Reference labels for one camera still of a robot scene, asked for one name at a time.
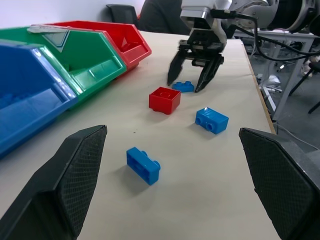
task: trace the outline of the wall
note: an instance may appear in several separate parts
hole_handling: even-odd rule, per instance
[[[127,4],[140,13],[145,0],[0,0],[0,28],[69,20],[99,21],[106,4]]]

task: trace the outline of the lego brick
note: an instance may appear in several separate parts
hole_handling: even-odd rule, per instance
[[[149,108],[169,115],[179,106],[180,99],[180,91],[159,87],[149,95]]]
[[[185,83],[178,81],[172,85],[172,89],[182,93],[189,93],[195,90],[195,86],[190,81],[186,81]]]
[[[219,134],[226,130],[229,118],[209,107],[196,112],[195,123],[209,132]]]
[[[147,184],[152,185],[159,179],[160,164],[150,159],[145,151],[133,147],[126,151],[126,163]]]

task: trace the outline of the black cable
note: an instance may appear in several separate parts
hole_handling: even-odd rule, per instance
[[[244,34],[247,34],[251,37],[254,37],[255,35],[250,32],[250,31],[247,31],[239,26],[235,26],[236,29],[238,29],[239,31],[243,32]],[[270,38],[267,38],[267,37],[264,37],[264,36],[258,36],[258,39],[259,40],[263,40],[263,41],[267,41],[267,42],[270,42],[270,43],[273,43],[273,44],[276,44],[276,45],[280,45],[281,47],[284,47],[288,50],[291,50],[292,52],[295,52],[297,54],[302,54],[302,55],[306,55],[306,56],[314,56],[314,54],[317,54],[317,55],[320,55],[320,51],[317,51],[317,52],[304,52],[304,51],[299,51],[297,49],[295,49],[294,47],[291,47],[289,45],[286,45],[282,42],[279,42],[279,41],[276,41],[276,40],[273,40],[273,39],[270,39]]]
[[[299,51],[296,50],[293,47],[290,47],[284,43],[266,38],[266,37],[261,37],[258,35],[258,20],[257,18],[253,17],[253,16],[249,16],[249,15],[244,15],[244,14],[239,14],[236,11],[229,11],[229,10],[219,10],[219,9],[212,9],[211,10],[211,15],[214,16],[217,19],[246,19],[246,20],[250,20],[254,22],[254,42],[256,45],[256,49],[259,52],[259,54],[264,57],[265,59],[271,60],[271,61],[281,61],[281,62],[286,62],[286,61],[294,61],[294,60],[299,60],[299,59],[305,59],[307,57],[310,56],[318,56],[320,55],[320,51],[317,52],[303,52],[303,51]],[[260,49],[260,45],[259,45],[259,39],[265,39],[265,41],[269,41],[271,43],[275,43],[278,44],[280,46],[283,46],[295,53],[299,53],[302,54],[304,56],[297,56],[297,57],[292,57],[292,58],[273,58],[273,57],[269,57],[267,55],[265,55],[262,50]]]
[[[251,20],[254,22],[254,42],[256,45],[256,49],[258,51],[258,53],[264,57],[265,59],[271,60],[271,61],[281,61],[281,62],[286,62],[286,61],[294,61],[294,60],[299,60],[299,59],[305,59],[309,56],[316,56],[316,55],[320,55],[319,52],[312,52],[312,53],[308,53],[309,55],[304,55],[304,56],[297,56],[297,57],[292,57],[292,58],[273,58],[273,57],[269,57],[267,55],[265,55],[262,50],[260,49],[259,46],[259,38],[258,38],[258,20],[253,17],[253,16],[248,16],[248,15],[243,15],[243,14],[239,14],[239,13],[234,13],[233,14],[235,18],[238,19],[246,19],[246,20]]]

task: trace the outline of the white table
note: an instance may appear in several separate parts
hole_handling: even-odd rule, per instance
[[[303,46],[301,51],[302,52],[309,52],[311,49],[311,46],[314,42],[314,40],[316,38],[318,38],[317,36],[313,35],[313,34],[306,34],[306,33],[289,33],[288,31],[283,31],[283,30],[273,30],[273,31],[258,31],[258,35],[260,37],[265,37],[265,38],[269,38],[272,40],[277,40],[280,42],[287,42],[287,41],[293,41],[293,42],[302,42]],[[236,30],[234,33],[235,37],[245,37],[245,38],[253,38],[252,36],[249,36],[239,30]],[[279,52],[280,52],[281,46],[277,45],[275,49],[270,49],[270,56],[273,58],[278,58]],[[274,121],[278,121],[281,117],[281,113],[282,110],[284,109],[284,106],[287,102],[289,93],[291,91],[291,89],[295,86],[295,84],[298,82],[298,80],[301,78],[300,77],[300,70],[301,67],[304,64],[304,60],[305,59],[300,59],[297,60],[295,62],[294,65],[294,69],[289,77],[289,80],[287,81],[286,85],[284,86],[284,90],[281,93],[281,99],[280,102],[276,105],[271,97],[271,95],[269,94],[268,90],[266,87],[262,88],[263,94],[264,96],[268,99],[269,101],[269,105],[270,105],[270,110],[271,115],[272,115],[272,119]],[[264,79],[268,79],[269,75],[271,75],[274,72],[274,63],[271,64],[272,61],[267,60],[267,62],[265,63],[265,69],[264,69],[264,73],[263,73],[263,78]]]
[[[241,127],[272,131],[242,42],[229,40],[215,79],[200,93],[183,94],[176,111],[164,115],[148,108],[148,96],[166,85],[178,41],[187,37],[142,34],[153,53],[137,69],[0,161],[0,216],[68,135],[106,124],[79,240],[279,240],[238,137]],[[196,84],[201,70],[188,61],[179,79]],[[229,116],[226,131],[214,135],[194,124],[204,107]],[[132,147],[161,164],[154,185],[126,166]]]

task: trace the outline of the plastic bin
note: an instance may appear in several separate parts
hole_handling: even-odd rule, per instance
[[[78,95],[79,102],[126,71],[125,63],[101,32],[31,26],[0,29],[0,39],[46,45],[51,53],[42,53]]]
[[[104,31],[115,50],[123,59],[127,71],[138,66],[139,62],[151,54],[151,49],[133,24],[95,22],[95,21],[65,21],[50,23],[60,27]]]
[[[39,48],[0,41],[0,158],[78,101]]]

